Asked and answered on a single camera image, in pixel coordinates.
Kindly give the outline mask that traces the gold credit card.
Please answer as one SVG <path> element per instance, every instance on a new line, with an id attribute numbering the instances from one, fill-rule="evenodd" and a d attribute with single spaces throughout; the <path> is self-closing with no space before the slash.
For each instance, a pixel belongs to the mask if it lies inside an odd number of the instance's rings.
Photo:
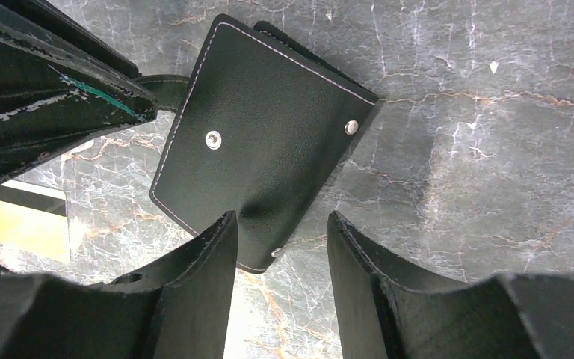
<path id="1" fill-rule="evenodd" d="M 0 244 L 68 263 L 70 240 L 66 194 L 17 180 L 1 184 Z"/>

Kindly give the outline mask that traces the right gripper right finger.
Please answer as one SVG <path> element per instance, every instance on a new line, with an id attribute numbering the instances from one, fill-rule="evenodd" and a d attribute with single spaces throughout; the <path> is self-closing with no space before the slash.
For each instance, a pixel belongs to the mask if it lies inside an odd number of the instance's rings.
<path id="1" fill-rule="evenodd" d="M 574 273 L 500 273 L 474 284 L 422 268 L 327 221 L 345 358 L 574 358 Z"/>

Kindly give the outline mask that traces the black card holder wallet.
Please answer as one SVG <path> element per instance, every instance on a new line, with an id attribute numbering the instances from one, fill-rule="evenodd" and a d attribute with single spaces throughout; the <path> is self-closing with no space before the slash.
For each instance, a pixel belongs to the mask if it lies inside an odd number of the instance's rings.
<path id="1" fill-rule="evenodd" d="M 272 24 L 215 17 L 149 195 L 197 235 L 233 211 L 240 269 L 276 259 L 378 98 Z"/>

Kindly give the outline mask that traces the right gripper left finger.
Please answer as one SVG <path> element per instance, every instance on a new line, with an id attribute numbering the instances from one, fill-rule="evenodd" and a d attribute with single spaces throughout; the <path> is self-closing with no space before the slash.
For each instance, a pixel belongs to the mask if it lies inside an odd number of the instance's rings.
<path id="1" fill-rule="evenodd" d="M 226 212 L 110 283 L 0 274 L 0 358 L 221 358 L 237 251 Z"/>

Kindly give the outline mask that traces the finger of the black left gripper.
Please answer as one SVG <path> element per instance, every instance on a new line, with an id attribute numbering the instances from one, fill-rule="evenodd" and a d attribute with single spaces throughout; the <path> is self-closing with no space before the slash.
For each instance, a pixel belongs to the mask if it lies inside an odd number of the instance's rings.
<path id="1" fill-rule="evenodd" d="M 0 5 L 57 35 L 131 79 L 141 75 L 138 67 L 127 57 L 46 0 L 0 0 Z"/>
<path id="2" fill-rule="evenodd" d="M 152 121 L 155 95 L 0 10 L 0 184 L 100 135 Z"/>

